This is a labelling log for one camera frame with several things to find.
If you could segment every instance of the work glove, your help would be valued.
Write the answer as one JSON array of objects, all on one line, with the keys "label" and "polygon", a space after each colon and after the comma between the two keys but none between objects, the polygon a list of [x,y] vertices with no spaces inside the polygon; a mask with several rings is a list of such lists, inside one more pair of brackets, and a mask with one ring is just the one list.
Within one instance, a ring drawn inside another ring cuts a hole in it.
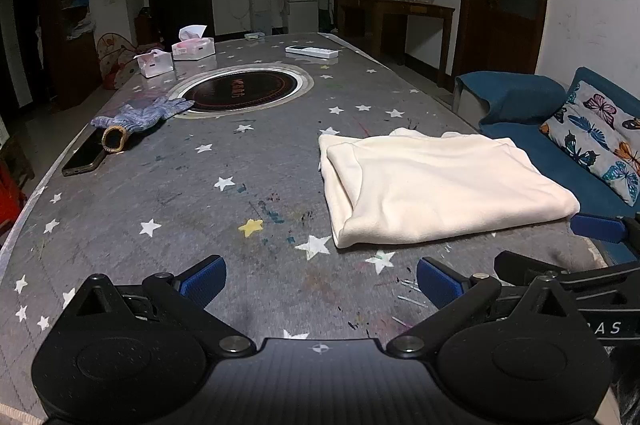
[{"label": "work glove", "polygon": [[169,100],[166,96],[161,96],[145,108],[135,109],[127,103],[113,118],[96,116],[92,119],[91,125],[105,129],[102,135],[102,146],[107,152],[120,152],[134,132],[150,129],[160,120],[180,114],[193,104],[193,100],[184,98]]}]

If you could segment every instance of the cream towel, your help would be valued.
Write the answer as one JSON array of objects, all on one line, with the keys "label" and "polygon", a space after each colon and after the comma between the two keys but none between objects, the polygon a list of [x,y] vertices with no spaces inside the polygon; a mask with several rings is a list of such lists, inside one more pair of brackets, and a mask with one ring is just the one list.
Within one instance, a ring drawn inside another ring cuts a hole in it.
[{"label": "cream towel", "polygon": [[405,245],[554,221],[580,210],[508,139],[397,129],[365,139],[321,135],[334,243]]}]

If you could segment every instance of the smartphone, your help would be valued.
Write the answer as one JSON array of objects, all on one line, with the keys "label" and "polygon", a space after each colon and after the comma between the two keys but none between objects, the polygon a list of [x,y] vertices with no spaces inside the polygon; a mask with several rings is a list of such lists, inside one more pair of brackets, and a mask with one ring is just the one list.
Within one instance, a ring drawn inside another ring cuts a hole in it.
[{"label": "smartphone", "polygon": [[75,176],[98,168],[98,165],[107,156],[107,151],[102,147],[103,133],[104,129],[96,129],[91,133],[62,167],[63,176]]}]

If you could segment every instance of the table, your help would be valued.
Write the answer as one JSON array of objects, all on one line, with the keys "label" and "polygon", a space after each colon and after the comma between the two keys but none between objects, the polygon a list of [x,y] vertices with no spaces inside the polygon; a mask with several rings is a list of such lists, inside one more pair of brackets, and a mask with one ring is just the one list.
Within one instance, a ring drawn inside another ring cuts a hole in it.
[{"label": "table", "polygon": [[[455,8],[428,4],[419,0],[337,0],[338,4],[338,31],[348,34],[349,26],[347,11],[349,9],[369,10],[372,15],[373,40],[371,55],[380,59],[382,52],[382,35],[385,15],[418,15],[442,19],[442,45],[440,47],[440,65],[438,67],[438,87],[446,87],[447,59],[449,57],[449,41],[451,38],[451,22]],[[402,52],[404,53],[404,33],[397,35],[401,39]]]}]

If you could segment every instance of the butterfly print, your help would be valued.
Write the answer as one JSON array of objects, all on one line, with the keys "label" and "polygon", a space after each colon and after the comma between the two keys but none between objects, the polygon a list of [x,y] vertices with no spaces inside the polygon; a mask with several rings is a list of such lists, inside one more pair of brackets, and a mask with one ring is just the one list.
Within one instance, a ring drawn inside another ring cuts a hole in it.
[{"label": "butterfly print", "polygon": [[636,202],[636,199],[638,199],[638,176],[635,172],[626,168],[626,163],[616,161],[616,164],[610,166],[609,170],[603,174],[602,179],[608,183],[615,180],[626,180],[626,187],[629,190],[631,200]]},{"label": "butterfly print", "polygon": [[609,146],[607,145],[607,141],[604,137],[604,132],[598,129],[595,125],[592,125],[589,120],[587,120],[584,116],[568,116],[569,121],[574,125],[577,125],[583,131],[585,131],[589,136],[591,136],[596,142],[604,149],[609,150]]},{"label": "butterfly print", "polygon": [[594,110],[598,117],[602,118],[613,129],[613,115],[618,112],[614,105],[607,103],[601,94],[594,94],[589,100],[583,101],[587,109]]},{"label": "butterfly print", "polygon": [[613,154],[629,163],[636,173],[640,174],[640,158],[638,157],[638,153],[634,152],[626,141],[621,141],[618,148],[613,151]]},{"label": "butterfly print", "polygon": [[564,123],[564,113],[566,113],[566,107],[561,107],[554,113],[554,118],[556,118],[560,123]]},{"label": "butterfly print", "polygon": [[569,157],[578,165],[586,169],[596,163],[596,158],[600,156],[600,154],[596,154],[592,150],[588,150],[584,154],[581,148],[575,150],[575,136],[571,134],[571,131],[564,137],[564,151],[569,154]]},{"label": "butterfly print", "polygon": [[622,122],[622,127],[629,130],[640,130],[640,119],[625,120]]}]

